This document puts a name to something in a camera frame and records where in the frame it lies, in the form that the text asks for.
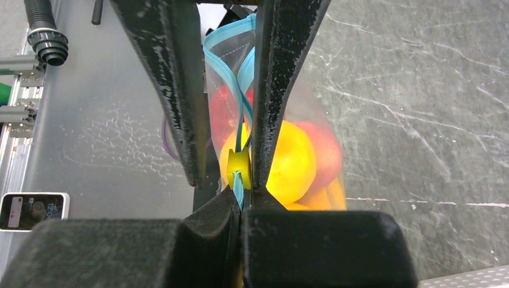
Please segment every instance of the gray marble surface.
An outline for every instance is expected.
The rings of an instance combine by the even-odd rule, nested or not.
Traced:
[[[420,279],[509,263],[509,1],[333,0],[304,69]]]

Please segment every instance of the phone screen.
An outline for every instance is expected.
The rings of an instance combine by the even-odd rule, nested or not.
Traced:
[[[41,221],[61,219],[63,209],[63,195],[8,194],[2,202],[0,229],[32,230]]]

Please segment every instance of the yellow fruit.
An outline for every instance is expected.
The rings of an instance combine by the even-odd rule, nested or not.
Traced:
[[[242,145],[247,140],[243,126]],[[219,156],[221,177],[227,182],[228,151],[235,148],[236,134],[232,133],[224,143]],[[299,200],[311,186],[316,175],[316,156],[313,144],[306,133],[296,125],[283,121],[277,140],[276,151],[269,173],[267,190],[281,204],[288,205]]]
[[[306,207],[304,205],[297,204],[297,203],[288,204],[288,205],[285,206],[285,208],[288,211],[306,211],[306,210],[309,210],[309,207]]]

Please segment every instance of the perforated metal surface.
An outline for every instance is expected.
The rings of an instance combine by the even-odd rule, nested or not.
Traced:
[[[509,288],[509,265],[424,280],[419,288]]]

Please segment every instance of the peach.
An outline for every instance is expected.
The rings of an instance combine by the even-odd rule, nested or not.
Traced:
[[[316,177],[309,191],[327,187],[343,168],[343,151],[332,130],[324,124],[296,122],[313,143],[316,154]]]

